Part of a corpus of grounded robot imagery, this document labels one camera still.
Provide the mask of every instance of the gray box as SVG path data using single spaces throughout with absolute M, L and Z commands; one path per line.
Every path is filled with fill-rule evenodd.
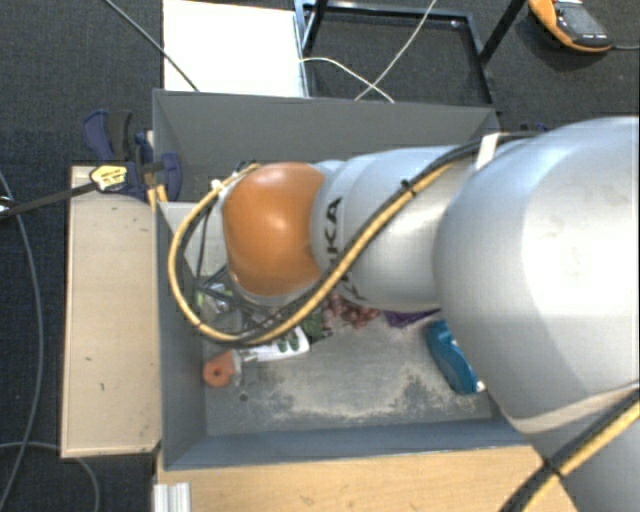
M 211 179 L 226 177 L 242 160 L 344 159 L 460 144 L 498 128 L 493 110 L 484 107 L 167 91 L 154 92 L 153 116 L 156 155 L 180 157 L 181 201 L 201 198 Z M 182 215 L 180 208 L 185 205 L 168 205 L 157 218 L 167 470 L 524 443 L 486 393 L 463 397 L 448 388 L 420 324 L 399 330 L 378 319 L 361 331 L 342 329 L 309 354 L 245 365 L 237 386 L 207 388 L 201 368 L 220 349 L 189 326 L 166 277 L 176 220 L 170 217 Z

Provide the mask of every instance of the purple object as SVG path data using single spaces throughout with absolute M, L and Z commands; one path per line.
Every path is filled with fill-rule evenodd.
M 417 313 L 397 313 L 396 311 L 383 311 L 384 317 L 391 327 L 406 327 L 418 320 L 422 320 L 428 316 L 433 315 L 440 311 L 439 309 L 432 309 L 429 311 L 419 311 Z

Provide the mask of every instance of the wooden board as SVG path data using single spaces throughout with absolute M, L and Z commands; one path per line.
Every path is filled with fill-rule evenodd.
M 165 472 L 193 512 L 496 512 L 541 461 L 527 446 L 375 459 Z M 575 512 L 555 487 L 532 512 Z
M 73 186 L 90 169 L 74 167 Z M 150 452 L 160 440 L 153 222 L 130 197 L 71 201 L 63 457 Z

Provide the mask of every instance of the blue clamp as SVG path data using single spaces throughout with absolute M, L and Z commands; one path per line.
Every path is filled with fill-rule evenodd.
M 477 393 L 478 377 L 467 362 L 444 320 L 431 324 L 427 330 L 427 345 L 442 375 L 451 388 L 462 395 Z
M 134 139 L 136 154 L 133 157 L 129 147 L 130 121 L 130 112 L 110 115 L 106 110 L 96 110 L 82 122 L 84 142 L 101 164 L 117 161 L 126 166 L 128 185 L 119 194 L 146 201 L 150 186 L 145 183 L 144 175 L 153 173 L 155 183 L 166 187 L 169 201 L 176 201 L 182 188 L 182 168 L 177 153 L 164 153 L 160 162 L 153 163 L 153 148 L 144 133 L 139 133 Z

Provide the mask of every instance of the dark carpet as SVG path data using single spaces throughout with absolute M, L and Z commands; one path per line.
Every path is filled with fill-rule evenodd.
M 118 0 L 161 38 L 161 0 Z M 293 2 L 235 2 L 291 8 Z M 425 6 L 426 0 L 378 0 Z M 442 0 L 439 8 L 471 12 L 484 41 L 508 0 Z M 586 0 L 621 44 L 640 38 L 640 2 Z M 316 56 L 335 58 L 373 79 L 402 46 L 415 20 L 329 17 Z M 462 26 L 430 22 L 380 84 L 399 101 L 477 105 L 486 101 Z M 549 128 L 606 115 L 638 114 L 638 52 L 585 56 L 549 44 L 526 9 L 489 63 L 495 107 L 505 129 Z M 327 64 L 311 64 L 316 94 L 350 98 L 362 86 Z M 80 123 L 97 108 L 134 112 L 132 133 L 151 126 L 151 90 L 162 85 L 162 59 L 101 0 L 0 2 L 0 170 L 21 201 L 68 185 L 74 160 L 92 154 Z M 65 300 L 66 206 L 24 216 L 42 288 L 45 316 L 43 394 L 32 439 L 59 442 Z M 0 221 L 0 443 L 18 441 L 34 392 L 37 330 L 33 293 L 16 223 Z M 0 492 L 16 455 L 0 452 Z M 150 456 L 88 461 L 102 489 L 103 511 L 150 508 Z M 90 510 L 88 478 L 53 454 L 29 450 L 6 511 Z

